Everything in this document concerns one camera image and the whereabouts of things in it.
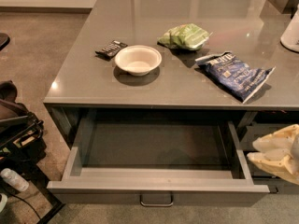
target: crumpled bag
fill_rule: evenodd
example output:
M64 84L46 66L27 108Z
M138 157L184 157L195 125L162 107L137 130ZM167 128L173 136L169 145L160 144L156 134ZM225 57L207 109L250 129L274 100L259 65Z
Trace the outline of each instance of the crumpled bag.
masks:
M258 138L247 157L259 169L299 185L299 125Z
M169 29L158 39L158 44L169 49L199 50L208 41L210 35L193 23L183 24Z

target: gray tabletop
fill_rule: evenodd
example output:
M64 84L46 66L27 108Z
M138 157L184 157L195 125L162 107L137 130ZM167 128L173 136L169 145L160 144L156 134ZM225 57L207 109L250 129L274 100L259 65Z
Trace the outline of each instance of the gray tabletop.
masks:
M98 0L46 96L46 105L299 109L299 54L280 44L290 22L266 0ZM213 32L203 49L178 53L157 45L168 29L195 23ZM143 77L94 51L119 40L159 50L162 63ZM245 104L198 70L195 59L232 51L251 68L276 67Z

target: blue snack bag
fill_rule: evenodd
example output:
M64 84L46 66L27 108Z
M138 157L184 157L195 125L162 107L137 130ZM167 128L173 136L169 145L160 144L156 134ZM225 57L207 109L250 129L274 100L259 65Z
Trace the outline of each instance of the blue snack bag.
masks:
M262 87L275 69L250 69L229 51L198 58L196 64L243 103Z

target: concrete floor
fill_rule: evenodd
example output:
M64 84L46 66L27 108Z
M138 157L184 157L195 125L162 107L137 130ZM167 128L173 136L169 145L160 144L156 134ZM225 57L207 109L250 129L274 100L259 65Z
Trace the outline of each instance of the concrete floor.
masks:
M71 49L87 14L0 13L0 32L11 37L0 51L0 80L13 80L24 103L45 121L47 156L38 166L51 180L59 180L69 154L68 147L50 119L43 99ZM32 185L18 194L44 216L50 204ZM0 223L37 223L28 206L8 198ZM145 208L139 205L68 204L54 223L298 223L299 196L269 194L252 207L173 206Z

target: bowl rim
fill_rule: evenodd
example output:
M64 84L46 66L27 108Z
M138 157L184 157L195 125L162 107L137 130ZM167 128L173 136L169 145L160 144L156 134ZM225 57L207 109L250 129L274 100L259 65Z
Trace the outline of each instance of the bowl rim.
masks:
M151 50L151 51L153 51L153 52L157 55L157 58L158 58L157 63L156 63L155 65L149 67L149 70L146 71L147 73L148 73L149 71L151 71L151 70L157 68L157 67L160 65L161 61L162 61L162 55L161 55L161 53L160 53L157 49L155 49L155 48L153 48L153 47L149 47L149 46L145 46L145 45L133 45L133 46L128 46L128 47L126 47L125 49L122 49L122 50L116 55L116 57L115 57L115 64L116 64L121 70L123 70L123 71L129 72L129 73L136 73L136 74L138 74L138 73L140 73L140 74L144 73L144 72L136 72L136 71L132 71L130 68L128 69L127 67L124 67L124 66L122 66L122 65L119 63L119 58L120 58L121 54L124 53L126 50L129 50L129 49L146 49L146 50Z

